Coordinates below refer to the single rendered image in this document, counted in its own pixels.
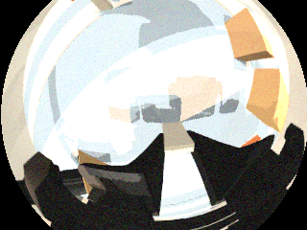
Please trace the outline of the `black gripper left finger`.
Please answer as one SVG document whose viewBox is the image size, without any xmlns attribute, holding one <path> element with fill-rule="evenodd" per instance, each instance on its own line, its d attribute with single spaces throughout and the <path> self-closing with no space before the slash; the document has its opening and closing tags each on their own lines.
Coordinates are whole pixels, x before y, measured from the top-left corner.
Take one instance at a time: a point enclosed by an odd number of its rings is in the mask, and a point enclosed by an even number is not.
<svg viewBox="0 0 307 230">
<path fill-rule="evenodd" d="M 127 165 L 80 164 L 78 172 L 91 188 L 143 196 L 153 216 L 160 216 L 164 187 L 164 133 L 158 133 L 145 152 Z"/>
</svg>

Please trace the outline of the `beige domino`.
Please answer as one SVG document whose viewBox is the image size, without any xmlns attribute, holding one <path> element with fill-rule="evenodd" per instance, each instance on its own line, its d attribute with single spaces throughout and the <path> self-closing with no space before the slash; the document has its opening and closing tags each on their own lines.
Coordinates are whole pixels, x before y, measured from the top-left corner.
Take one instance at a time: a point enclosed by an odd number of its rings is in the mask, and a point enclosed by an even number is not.
<svg viewBox="0 0 307 230">
<path fill-rule="evenodd" d="M 111 0 L 89 0 L 92 1 L 93 5 L 96 5 L 97 9 L 100 11 L 108 11 L 108 9 L 112 9 Z"/>
<path fill-rule="evenodd" d="M 195 142 L 189 137 L 181 122 L 161 123 L 164 133 L 165 154 L 193 152 Z"/>
</svg>

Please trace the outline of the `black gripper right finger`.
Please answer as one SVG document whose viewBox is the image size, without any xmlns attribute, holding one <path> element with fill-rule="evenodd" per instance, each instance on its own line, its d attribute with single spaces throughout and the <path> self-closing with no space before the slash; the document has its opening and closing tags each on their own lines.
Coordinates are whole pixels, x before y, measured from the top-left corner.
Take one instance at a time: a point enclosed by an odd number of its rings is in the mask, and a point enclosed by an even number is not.
<svg viewBox="0 0 307 230">
<path fill-rule="evenodd" d="M 250 162 L 271 149 L 275 141 L 275 134 L 270 134 L 250 145 L 235 147 L 207 138 L 196 131 L 187 130 L 187 133 L 195 142 L 192 158 L 195 158 L 193 161 L 199 169 L 212 207 L 225 202 L 224 196 L 235 187 Z"/>
</svg>

